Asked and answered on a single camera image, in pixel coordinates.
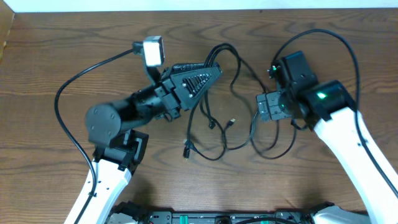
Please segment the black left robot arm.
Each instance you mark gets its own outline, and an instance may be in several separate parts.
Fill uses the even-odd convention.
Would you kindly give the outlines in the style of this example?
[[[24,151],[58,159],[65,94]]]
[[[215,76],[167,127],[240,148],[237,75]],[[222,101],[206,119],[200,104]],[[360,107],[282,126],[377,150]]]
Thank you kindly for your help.
[[[104,223],[112,206],[142,162],[149,136],[138,131],[153,119],[171,122],[181,111],[193,111],[208,89],[221,76],[212,50],[204,62],[180,63],[158,68],[164,62],[163,41],[159,36],[134,42],[129,50],[99,62],[65,82],[71,84],[84,74],[125,55],[140,55],[151,84],[123,99],[92,106],[85,115],[88,140],[95,151],[90,159],[63,122],[58,101],[65,86],[58,90],[54,109],[65,134],[78,148],[89,166],[83,188],[70,210],[66,223]]]

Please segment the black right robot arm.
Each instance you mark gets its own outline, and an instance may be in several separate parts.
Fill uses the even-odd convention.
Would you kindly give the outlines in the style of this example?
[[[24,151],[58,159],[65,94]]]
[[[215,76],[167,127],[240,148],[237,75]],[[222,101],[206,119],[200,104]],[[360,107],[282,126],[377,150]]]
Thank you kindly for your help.
[[[304,120],[336,156],[367,211],[362,215],[324,203],[308,214],[308,222],[397,223],[397,172],[343,84],[320,83],[301,51],[274,60],[269,76],[277,89],[256,97],[258,115],[263,121]]]

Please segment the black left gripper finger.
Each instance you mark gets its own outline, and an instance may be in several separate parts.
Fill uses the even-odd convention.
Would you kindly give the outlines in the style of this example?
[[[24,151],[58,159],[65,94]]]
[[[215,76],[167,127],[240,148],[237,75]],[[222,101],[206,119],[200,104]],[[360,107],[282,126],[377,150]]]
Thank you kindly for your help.
[[[172,74],[170,79],[181,109],[191,110],[222,73],[220,67],[215,66]]]
[[[199,74],[213,74],[219,73],[220,68],[218,64],[213,67],[205,67],[204,63],[177,63],[172,65],[170,74],[184,73],[184,72],[197,72]]]

